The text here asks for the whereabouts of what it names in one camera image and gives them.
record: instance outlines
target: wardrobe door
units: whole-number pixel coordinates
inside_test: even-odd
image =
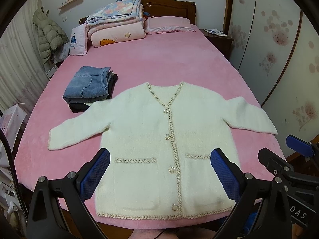
[[[285,157],[294,153],[286,146],[288,135],[310,141],[319,134],[319,37],[305,15],[288,67],[263,109]]]
[[[249,37],[256,0],[233,0],[232,17],[228,35],[235,41],[232,43],[232,52],[229,62],[238,70],[244,56]]]
[[[295,42],[300,8],[293,0],[256,0],[239,73],[260,104],[283,71]]]

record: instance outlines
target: blue gripper pad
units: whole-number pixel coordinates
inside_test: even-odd
[[[314,155],[314,151],[311,145],[293,135],[289,135],[286,138],[286,145],[295,150],[296,152],[300,153],[304,157],[311,157]]]
[[[110,159],[110,152],[105,148],[101,148],[92,161],[82,166],[81,170],[83,169],[86,173],[83,178],[79,176],[81,179],[79,194],[82,201],[92,197],[98,183],[110,164]]]
[[[219,155],[218,150],[220,149],[214,149],[211,153],[211,165],[223,185],[227,196],[238,203],[240,199],[240,184],[223,158]]]

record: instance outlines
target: wooden headboard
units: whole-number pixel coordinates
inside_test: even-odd
[[[141,0],[144,11],[150,16],[178,16],[188,18],[191,24],[195,24],[196,6],[194,2],[184,2],[176,0]],[[80,19],[79,24],[83,24],[87,17]]]

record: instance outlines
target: screw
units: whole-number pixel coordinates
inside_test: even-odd
[[[275,178],[275,182],[281,183],[281,179],[280,179],[279,177],[276,177],[276,178]]]
[[[251,173],[247,172],[247,173],[245,173],[245,178],[247,180],[251,180],[252,178],[254,178],[254,176]]]
[[[75,175],[76,175],[75,172],[69,172],[69,173],[68,173],[68,178],[69,178],[69,179],[72,179],[72,178],[75,177]]]
[[[44,182],[45,181],[45,176],[41,176],[39,179],[38,179],[39,182]]]

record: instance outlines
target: pink bedsheet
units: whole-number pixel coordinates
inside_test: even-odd
[[[70,171],[78,171],[99,150],[100,136],[58,151],[47,149],[49,130],[78,115],[71,112],[62,95],[82,66],[110,66],[119,76],[113,97],[147,81],[157,86],[172,86],[185,81],[216,91],[225,99],[243,96],[248,103],[259,105],[235,68],[196,26],[194,29],[196,32],[146,35],[141,40],[90,47],[85,56],[69,56],[42,93],[23,134],[15,158],[19,182],[34,190],[40,176],[63,178]],[[275,137],[238,129],[232,129],[232,135],[242,171],[271,180],[273,176],[259,163],[257,153],[267,147],[283,158]],[[188,226],[227,215],[179,220],[122,220],[98,217],[94,197],[85,204],[96,221],[131,229]],[[61,206],[67,209],[64,201],[61,201]]]

